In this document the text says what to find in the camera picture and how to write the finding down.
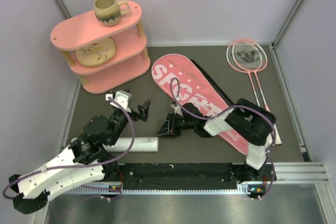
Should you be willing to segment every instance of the mug handle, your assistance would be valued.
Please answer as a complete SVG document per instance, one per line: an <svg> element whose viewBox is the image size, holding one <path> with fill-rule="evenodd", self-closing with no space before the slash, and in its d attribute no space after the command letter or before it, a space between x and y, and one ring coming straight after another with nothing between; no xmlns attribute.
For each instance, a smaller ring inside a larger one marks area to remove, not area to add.
<svg viewBox="0 0 336 224"><path fill-rule="evenodd" d="M121 5L127 5L127 9L121 11L121 14L122 14L122 15L123 15L123 14L126 14L126 13L129 12L129 10L130 10L130 5L129 5L126 1L118 1L118 5L119 5L119 7L120 7Z"/></svg>

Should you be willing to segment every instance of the mug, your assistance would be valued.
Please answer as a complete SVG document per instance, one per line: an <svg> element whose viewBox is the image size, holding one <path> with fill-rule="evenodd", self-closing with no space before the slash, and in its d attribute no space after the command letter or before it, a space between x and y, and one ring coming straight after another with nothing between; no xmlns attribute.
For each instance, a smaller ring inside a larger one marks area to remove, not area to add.
<svg viewBox="0 0 336 224"><path fill-rule="evenodd" d="M120 10L120 5L127 5L127 9ZM120 21L121 15L129 10L130 5L126 1L96 0L94 3L96 18L105 26L114 26Z"/></svg>

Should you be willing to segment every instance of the pink shelf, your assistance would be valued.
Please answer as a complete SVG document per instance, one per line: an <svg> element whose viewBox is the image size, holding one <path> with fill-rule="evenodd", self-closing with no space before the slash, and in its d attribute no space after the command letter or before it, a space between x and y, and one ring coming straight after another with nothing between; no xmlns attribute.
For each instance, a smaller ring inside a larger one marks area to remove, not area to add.
<svg viewBox="0 0 336 224"><path fill-rule="evenodd" d="M150 64L150 59L144 58L143 53L140 53L117 65L87 76L89 84L83 87L93 94L104 93L146 73Z"/></svg>
<svg viewBox="0 0 336 224"><path fill-rule="evenodd" d="M76 65L70 67L72 71L82 76L96 73L114 64L120 63L121 61L126 60L134 55L137 55L145 49L147 43L146 36L139 37L138 30L136 29L122 31L121 33L112 35L111 38L116 43L117 48L117 53L111 60L96 67L86 67L79 63L75 53L73 53L71 56L76 62Z"/></svg>
<svg viewBox="0 0 336 224"><path fill-rule="evenodd" d="M51 42L60 50L73 51L133 27L141 19L141 8L133 1L127 2L130 11L122 15L121 21L115 26L99 23L91 10L59 23L50 34Z"/></svg>

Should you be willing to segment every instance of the robotic hand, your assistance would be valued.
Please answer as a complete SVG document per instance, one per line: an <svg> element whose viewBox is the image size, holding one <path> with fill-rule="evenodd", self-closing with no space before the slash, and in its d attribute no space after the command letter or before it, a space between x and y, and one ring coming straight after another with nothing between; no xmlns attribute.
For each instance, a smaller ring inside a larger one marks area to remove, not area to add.
<svg viewBox="0 0 336 224"><path fill-rule="evenodd" d="M276 118L272 113L245 99L239 99L235 105L249 107L275 124ZM176 103L173 103L173 106L175 112L168 114L157 136L177 137L181 135L181 130L194 129L195 133L201 137L211 137L234 129L248 141L248 154L243 167L237 166L232 169L233 180L239 182L256 180L263 174L266 148L271 144L272 128L261 116L249 110L232 109L217 118L206 121L187 114L180 107L176 107ZM192 103L186 103L183 107L196 115L203 116Z"/></svg>
<svg viewBox="0 0 336 224"><path fill-rule="evenodd" d="M148 99L143 105L138 105L139 112L128 107L132 95L125 91L117 91L106 94L106 100L110 98L120 104L129 114L133 121L146 121L148 118ZM119 165L116 161L91 166L76 168L76 166L99 164L114 158L108 153L104 145L112 146L118 140L121 132L126 127L128 120L125 114L114 103L113 114L109 119L103 115L94 116L84 126L82 133L76 140L72 141L54 159L36 169L42 173L33 175L21 180L11 187L18 195L13 199L14 208L23 214L30 214L44 207L48 201L69 191L75 187L98 180L113 180L119 172ZM49 167L60 166L58 169L48 170ZM15 181L21 175L13 175L9 182Z"/></svg>

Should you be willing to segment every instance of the white tube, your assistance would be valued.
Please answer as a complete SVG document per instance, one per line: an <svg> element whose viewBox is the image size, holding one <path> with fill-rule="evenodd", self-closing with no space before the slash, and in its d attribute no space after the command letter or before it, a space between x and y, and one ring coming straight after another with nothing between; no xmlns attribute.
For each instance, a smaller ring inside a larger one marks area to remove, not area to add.
<svg viewBox="0 0 336 224"><path fill-rule="evenodd" d="M116 142L115 146L105 146L108 152L124 152L131 144L131 137L121 137ZM158 152L159 138L158 137L136 137L130 152Z"/></svg>

